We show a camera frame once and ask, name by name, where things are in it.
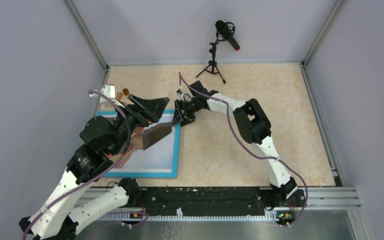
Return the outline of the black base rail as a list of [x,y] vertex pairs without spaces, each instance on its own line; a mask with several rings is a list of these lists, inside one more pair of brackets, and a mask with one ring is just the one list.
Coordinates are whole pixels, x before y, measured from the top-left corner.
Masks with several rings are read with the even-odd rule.
[[135,205],[152,217],[247,217],[296,210],[304,200],[302,189],[285,200],[267,187],[148,187]]

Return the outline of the wooden picture frame blue edge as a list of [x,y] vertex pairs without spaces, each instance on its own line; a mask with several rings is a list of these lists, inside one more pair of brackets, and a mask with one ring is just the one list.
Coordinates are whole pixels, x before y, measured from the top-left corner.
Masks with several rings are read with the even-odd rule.
[[171,128],[171,133],[146,147],[145,139],[137,138],[157,126],[137,127],[132,133],[128,152],[120,164],[104,175],[105,178],[172,178],[178,175],[180,152],[180,126]]

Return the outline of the black microphone on tripod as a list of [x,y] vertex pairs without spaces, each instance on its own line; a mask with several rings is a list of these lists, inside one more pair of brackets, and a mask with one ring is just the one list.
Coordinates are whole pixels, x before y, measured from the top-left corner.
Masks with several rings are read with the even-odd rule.
[[223,20],[217,20],[215,23],[216,28],[216,40],[214,42],[210,42],[211,48],[209,49],[209,53],[211,54],[211,60],[208,61],[207,66],[199,72],[195,77],[200,77],[204,72],[209,73],[211,75],[219,75],[223,84],[226,84],[227,81],[223,77],[222,73],[218,68],[218,62],[216,61],[217,55],[217,46],[221,42],[228,42],[235,51],[239,51],[241,46],[235,39],[234,35],[236,32],[236,26],[233,22],[225,22]]

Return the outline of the hot air balloon photo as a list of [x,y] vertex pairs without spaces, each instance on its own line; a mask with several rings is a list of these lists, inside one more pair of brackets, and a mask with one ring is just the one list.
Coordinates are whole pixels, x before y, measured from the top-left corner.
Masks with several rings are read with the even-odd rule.
[[174,115],[165,110],[161,119],[148,127],[137,127],[132,134],[128,152],[110,174],[119,177],[151,178],[171,175],[176,168],[179,128],[167,133]]

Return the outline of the small brown cylinder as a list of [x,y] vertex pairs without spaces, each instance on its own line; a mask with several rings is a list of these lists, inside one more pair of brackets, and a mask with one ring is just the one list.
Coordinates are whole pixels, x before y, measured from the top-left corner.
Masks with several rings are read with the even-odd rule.
[[130,95],[130,91],[129,91],[127,88],[124,88],[124,89],[122,90],[122,93],[123,93],[124,96],[128,96],[128,95]]

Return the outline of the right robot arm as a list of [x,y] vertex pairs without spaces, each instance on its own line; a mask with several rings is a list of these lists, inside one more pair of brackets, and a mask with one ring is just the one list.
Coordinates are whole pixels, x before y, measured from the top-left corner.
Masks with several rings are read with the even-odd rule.
[[172,125],[181,127],[196,120],[201,110],[225,114],[229,128],[241,147],[252,157],[262,160],[273,190],[273,200],[279,206],[287,206],[294,198],[298,185],[293,175],[296,171],[281,160],[272,138],[271,122],[259,102],[228,97],[217,90],[208,91],[198,80],[188,85],[190,93],[178,86]]

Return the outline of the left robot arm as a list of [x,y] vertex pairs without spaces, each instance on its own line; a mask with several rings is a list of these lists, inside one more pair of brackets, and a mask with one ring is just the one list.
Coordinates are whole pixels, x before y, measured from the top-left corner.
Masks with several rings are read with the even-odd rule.
[[73,240],[88,225],[123,206],[141,204],[141,188],[133,178],[123,178],[103,195],[76,206],[83,194],[117,165],[111,156],[123,157],[133,131],[157,123],[169,103],[168,97],[143,99],[133,94],[129,104],[117,103],[117,117],[91,118],[80,133],[83,144],[74,152],[57,186],[43,206],[19,221],[23,236],[36,240]]

